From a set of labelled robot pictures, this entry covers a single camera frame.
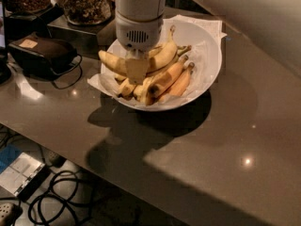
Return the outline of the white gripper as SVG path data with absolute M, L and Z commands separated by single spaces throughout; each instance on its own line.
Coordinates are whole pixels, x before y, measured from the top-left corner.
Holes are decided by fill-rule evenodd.
M 125 57 L 126 74 L 131 84 L 142 85 L 149 67 L 148 52 L 161 37 L 162 13 L 116 13 L 116 33 L 119 43 L 129 50 Z

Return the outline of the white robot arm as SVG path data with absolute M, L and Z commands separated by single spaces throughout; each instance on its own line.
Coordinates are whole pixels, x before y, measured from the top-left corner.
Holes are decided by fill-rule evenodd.
M 119 13 L 146 15 L 165 0 L 115 0 Z M 193 0 L 301 76 L 301 0 Z

